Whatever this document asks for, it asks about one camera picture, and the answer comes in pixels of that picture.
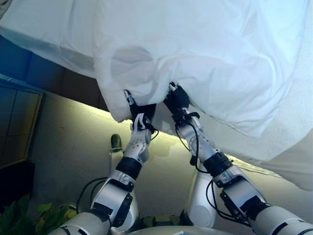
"white cloth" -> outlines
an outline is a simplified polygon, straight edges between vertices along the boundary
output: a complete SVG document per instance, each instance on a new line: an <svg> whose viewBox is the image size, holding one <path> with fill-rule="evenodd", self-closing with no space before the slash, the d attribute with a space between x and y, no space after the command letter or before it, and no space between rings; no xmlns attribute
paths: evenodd
<svg viewBox="0 0 313 235"><path fill-rule="evenodd" d="M171 81L194 105L260 137L292 84L307 1L100 0L94 67L117 121L160 103Z"/></svg>

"white sheet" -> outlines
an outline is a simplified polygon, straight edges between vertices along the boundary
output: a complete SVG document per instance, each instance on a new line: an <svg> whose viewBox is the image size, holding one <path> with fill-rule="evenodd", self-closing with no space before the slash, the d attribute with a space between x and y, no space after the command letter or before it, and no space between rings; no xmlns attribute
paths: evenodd
<svg viewBox="0 0 313 235"><path fill-rule="evenodd" d="M13 0L0 34L63 67L93 77L92 21L96 0Z"/></svg>
<svg viewBox="0 0 313 235"><path fill-rule="evenodd" d="M292 105L273 120L295 78L307 6L306 0L99 1L95 72L111 114L118 121L129 116L124 89L139 105L159 103L177 81L213 117L202 115L202 123L217 146L235 156L272 159L312 127L311 115L290 109L308 114L311 107L299 105L310 101L308 87L297 97L291 93ZM295 89L310 84L311 75L297 78L302 82Z"/></svg>

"black joint band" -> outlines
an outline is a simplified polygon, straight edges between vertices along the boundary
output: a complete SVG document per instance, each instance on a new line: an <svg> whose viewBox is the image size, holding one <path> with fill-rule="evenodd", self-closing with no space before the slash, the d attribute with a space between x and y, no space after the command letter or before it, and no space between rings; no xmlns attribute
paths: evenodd
<svg viewBox="0 0 313 235"><path fill-rule="evenodd" d="M224 153L218 152L205 160L203 166L212 177L215 177L233 166L233 164Z"/></svg>
<svg viewBox="0 0 313 235"><path fill-rule="evenodd" d="M118 163L116 170L124 172L125 174L136 180L141 168L142 165L134 158L123 157Z"/></svg>

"mattress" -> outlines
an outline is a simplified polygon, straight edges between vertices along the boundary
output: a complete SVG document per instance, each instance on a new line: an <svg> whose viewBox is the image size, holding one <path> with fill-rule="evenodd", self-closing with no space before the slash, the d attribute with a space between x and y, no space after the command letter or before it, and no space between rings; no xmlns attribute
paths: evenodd
<svg viewBox="0 0 313 235"><path fill-rule="evenodd" d="M14 44L95 78L92 21L96 0L13 0L0 34Z"/></svg>

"bed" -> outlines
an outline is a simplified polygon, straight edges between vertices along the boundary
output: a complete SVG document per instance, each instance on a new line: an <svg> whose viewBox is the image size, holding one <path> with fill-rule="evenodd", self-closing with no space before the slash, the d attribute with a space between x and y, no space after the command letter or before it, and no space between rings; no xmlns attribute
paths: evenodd
<svg viewBox="0 0 313 235"><path fill-rule="evenodd" d="M129 116L123 89L130 90L140 105L159 103L164 98L169 79L180 77L176 81L187 90L194 103L192 109L200 112L205 132L217 147L246 162L271 169L303 189L312 190L312 3L306 0L297 3L287 1L282 6L276 1L247 0L232 4L207 1L205 9L211 14L200 11L203 1L188 4L188 1L178 3L175 0L150 0L148 3L124 0L13 0L0 20L0 34L47 60L96 78L102 96L117 121ZM219 18L216 12L220 16L225 12L233 15ZM242 35L246 33L246 44L240 44L242 37L234 43L234 38L218 35L221 30L215 27L210 28L213 31L209 35L210 45L215 44L217 52L214 52L212 48L203 47L199 39L208 37L208 34L203 34L201 30L193 31L199 36L197 40L190 39L186 31L173 30L181 28L181 22L185 28L194 28L195 24L190 23L194 16L203 16L197 19L202 27L207 27L203 24L208 19L206 17L214 16L214 20L220 22L219 27L225 31L223 33L236 33L236 23L253 31L258 26L255 22L262 19L264 25L269 26L269 29L261 29L261 32L266 32L261 35L262 39L271 43L267 51L261 48L254 51L252 47L244 46L254 41L262 43L255 40L254 34L241 31ZM237 21L230 27L232 18ZM158 24L151 27L160 19L162 27L158 28ZM168 30L166 36L155 35L164 28ZM179 47L175 38L177 35L182 35ZM289 44L284 44L282 36L290 37L286 40ZM215 37L223 40L212 40ZM221 45L227 46L226 51L233 50L232 53L221 54ZM253 69L245 70L249 73L243 76L257 77L253 83L254 90L249 90L251 86L244 79L236 80L242 73L237 74L238 67L233 65L237 65L238 60L242 64L251 63L250 57L242 57L245 49L249 56L253 51L256 58L251 65ZM269 66L265 64L267 67L254 66L260 64L261 55L273 63ZM215 78L210 80L210 86L206 83L208 80L201 79L199 71ZM225 75L216 71L229 73ZM152 75L147 79L145 74ZM237 74L236 79L231 82L222 80L234 74ZM272 80L264 83L267 77ZM252 95L253 102L243 102L247 94L235 92L243 84ZM210 94L215 95L215 100L207 102L206 93L199 87L210 87ZM203 96L198 95L199 91L204 93ZM265 97L268 91L275 91L273 93L277 96ZM158 105L154 125L172 134L169 117L166 108Z"/></svg>

